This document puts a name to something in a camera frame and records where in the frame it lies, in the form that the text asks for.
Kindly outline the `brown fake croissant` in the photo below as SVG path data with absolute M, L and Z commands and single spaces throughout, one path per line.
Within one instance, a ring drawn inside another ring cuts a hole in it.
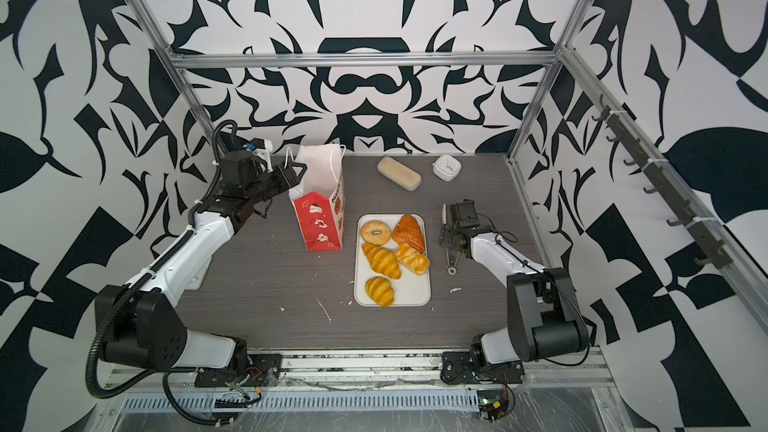
M 425 240 L 421 227 L 410 214 L 404 214 L 396 224 L 392 232 L 392 239 L 397 244 L 407 244 L 414 248 L 419 254 L 426 251 Z

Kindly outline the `fake bagel donut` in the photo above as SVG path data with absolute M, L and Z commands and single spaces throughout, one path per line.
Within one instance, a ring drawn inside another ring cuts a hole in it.
M 374 246 L 384 246 L 391 238 L 390 227 L 379 220 L 365 223 L 360 231 L 362 239 Z

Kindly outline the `white red paper bag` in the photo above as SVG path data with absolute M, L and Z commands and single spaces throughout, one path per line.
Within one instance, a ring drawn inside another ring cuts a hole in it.
M 342 161 L 345 145 L 300 146 L 298 155 L 286 154 L 285 164 L 303 164 L 297 186 L 288 194 L 299 228 L 310 252 L 340 251 L 343 248 L 345 190 Z

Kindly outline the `small yellow fake croissant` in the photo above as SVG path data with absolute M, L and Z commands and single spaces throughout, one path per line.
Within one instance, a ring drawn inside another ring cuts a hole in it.
M 384 277 L 374 277 L 365 284 L 368 297 L 380 307 L 389 307 L 394 303 L 395 291 L 391 282 Z

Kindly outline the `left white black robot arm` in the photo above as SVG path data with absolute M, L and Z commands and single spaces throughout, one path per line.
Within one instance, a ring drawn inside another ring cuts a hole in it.
M 189 329 L 176 307 L 257 205 L 298 186 L 306 172 L 292 158 L 272 162 L 266 151 L 239 150 L 217 159 L 212 188 L 192 207 L 182 236 L 126 284 L 97 295 L 88 365 L 102 360 L 158 372 L 235 367 L 236 339 Z

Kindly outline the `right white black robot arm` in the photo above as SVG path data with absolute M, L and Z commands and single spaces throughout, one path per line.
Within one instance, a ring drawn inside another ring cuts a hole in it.
M 589 354 L 590 342 L 570 274 L 547 268 L 518 251 L 512 236 L 483 224 L 472 200 L 442 207 L 440 246 L 449 268 L 458 256 L 485 267 L 506 289 L 506 326 L 479 336 L 473 351 L 482 366 Z

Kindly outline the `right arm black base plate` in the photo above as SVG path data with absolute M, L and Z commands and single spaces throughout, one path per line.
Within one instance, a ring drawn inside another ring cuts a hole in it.
M 445 351 L 441 354 L 440 380 L 448 385 L 522 384 L 521 361 L 487 364 L 474 352 Z

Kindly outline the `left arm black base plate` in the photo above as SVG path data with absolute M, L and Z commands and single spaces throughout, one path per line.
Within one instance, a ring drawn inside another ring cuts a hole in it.
M 194 381 L 196 388 L 225 387 L 235 382 L 240 386 L 265 386 L 281 374 L 283 356 L 277 353 L 235 354 L 223 369 L 204 369 Z

